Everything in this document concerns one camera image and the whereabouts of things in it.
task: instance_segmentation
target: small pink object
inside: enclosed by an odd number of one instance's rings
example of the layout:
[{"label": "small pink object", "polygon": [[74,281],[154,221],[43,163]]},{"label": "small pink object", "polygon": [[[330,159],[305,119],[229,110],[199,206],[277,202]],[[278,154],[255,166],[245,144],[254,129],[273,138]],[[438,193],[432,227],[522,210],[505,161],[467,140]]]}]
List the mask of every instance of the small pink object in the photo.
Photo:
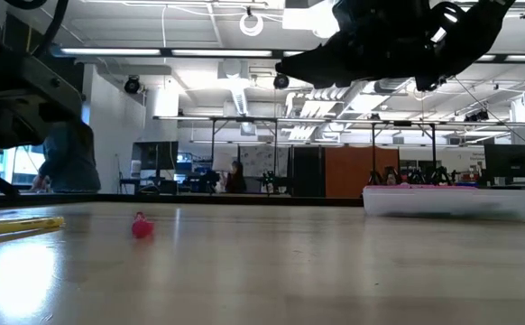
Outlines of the small pink object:
[{"label": "small pink object", "polygon": [[136,238],[144,238],[152,234],[154,230],[154,223],[146,219],[142,212],[137,212],[133,223],[133,236]]}]

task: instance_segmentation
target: person in blue shirt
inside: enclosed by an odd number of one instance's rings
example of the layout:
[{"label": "person in blue shirt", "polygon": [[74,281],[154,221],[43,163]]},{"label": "person in blue shirt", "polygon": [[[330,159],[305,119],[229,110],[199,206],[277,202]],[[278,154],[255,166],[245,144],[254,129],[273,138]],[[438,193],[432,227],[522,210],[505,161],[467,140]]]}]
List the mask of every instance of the person in blue shirt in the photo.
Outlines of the person in blue shirt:
[{"label": "person in blue shirt", "polygon": [[46,177],[52,191],[58,193],[100,190],[94,157],[94,133],[80,120],[55,123],[44,140],[45,161],[32,182],[33,190],[46,189]]}]

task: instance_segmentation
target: table surface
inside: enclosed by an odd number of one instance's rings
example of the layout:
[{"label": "table surface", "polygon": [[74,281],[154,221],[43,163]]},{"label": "table surface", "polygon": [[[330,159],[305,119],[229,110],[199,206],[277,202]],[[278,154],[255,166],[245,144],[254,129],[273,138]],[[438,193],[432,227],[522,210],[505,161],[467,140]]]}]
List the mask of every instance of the table surface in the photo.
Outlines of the table surface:
[{"label": "table surface", "polygon": [[[155,235],[132,239],[137,211]],[[525,223],[88,203],[0,237],[0,324],[525,324]]]}]

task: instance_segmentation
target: white wall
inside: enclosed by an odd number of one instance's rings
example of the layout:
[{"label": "white wall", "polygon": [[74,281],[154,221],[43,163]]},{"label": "white wall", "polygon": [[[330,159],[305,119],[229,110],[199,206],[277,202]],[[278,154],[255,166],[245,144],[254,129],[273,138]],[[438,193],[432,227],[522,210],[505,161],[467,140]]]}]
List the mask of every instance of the white wall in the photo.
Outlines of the white wall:
[{"label": "white wall", "polygon": [[90,107],[90,126],[94,131],[97,169],[101,193],[116,193],[118,165],[125,177],[130,174],[133,142],[143,134],[146,110],[123,91],[100,77],[93,65],[85,67],[85,87]]},{"label": "white wall", "polygon": [[[406,148],[399,149],[401,160],[433,160],[431,147],[424,148]],[[449,172],[456,170],[458,172],[469,171],[471,166],[476,166],[478,162],[483,162],[485,167],[485,153],[483,148],[437,148],[437,160],[441,165],[447,167]]]}]

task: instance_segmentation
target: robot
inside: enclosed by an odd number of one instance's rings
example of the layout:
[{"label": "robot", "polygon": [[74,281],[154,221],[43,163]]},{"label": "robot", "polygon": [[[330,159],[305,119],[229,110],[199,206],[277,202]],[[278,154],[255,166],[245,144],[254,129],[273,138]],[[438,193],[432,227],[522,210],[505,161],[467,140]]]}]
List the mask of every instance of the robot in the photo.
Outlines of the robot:
[{"label": "robot", "polygon": [[275,87],[286,88],[288,77],[315,88],[414,77],[419,91],[435,90],[491,49],[514,3],[479,0],[465,12],[450,2],[340,0],[333,6],[339,32],[277,63]]},{"label": "robot", "polygon": [[[46,1],[0,0],[0,21],[5,19],[6,4],[32,10]],[[68,3],[58,1],[54,19],[32,54],[13,51],[0,41],[0,149],[42,144],[53,123],[80,117],[81,94],[38,60],[59,30]],[[1,178],[0,191],[11,197],[19,194]]]}]

